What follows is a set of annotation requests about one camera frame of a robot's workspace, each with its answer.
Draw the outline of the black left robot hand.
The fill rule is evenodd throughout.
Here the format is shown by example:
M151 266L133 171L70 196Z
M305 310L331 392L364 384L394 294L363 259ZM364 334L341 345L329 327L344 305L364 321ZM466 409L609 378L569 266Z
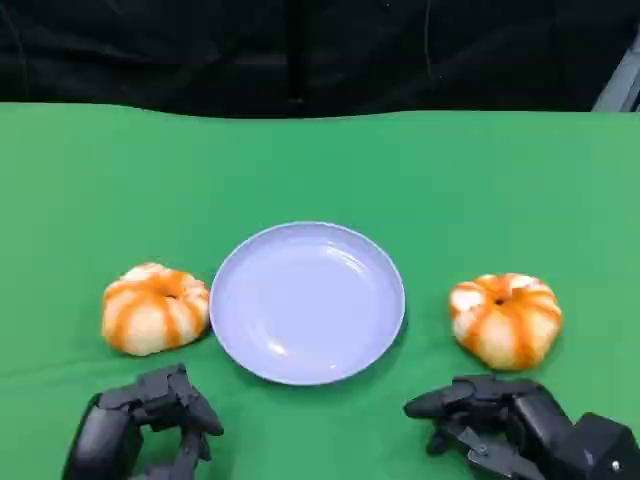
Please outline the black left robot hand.
M193 479L198 462L211 459L207 437L224 434L218 415L192 385L184 365L156 369L90 399L62 477L133 479L144 426L154 432L179 428L181 441L171 462L146 467L139 479Z

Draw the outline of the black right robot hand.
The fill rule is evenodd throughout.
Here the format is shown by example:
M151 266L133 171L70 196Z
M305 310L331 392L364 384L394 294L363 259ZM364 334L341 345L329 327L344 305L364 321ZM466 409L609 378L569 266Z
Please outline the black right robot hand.
M432 422L428 455L454 450L478 479L550 479L553 451L573 428L541 384L488 374L455 377L408 401L403 411Z

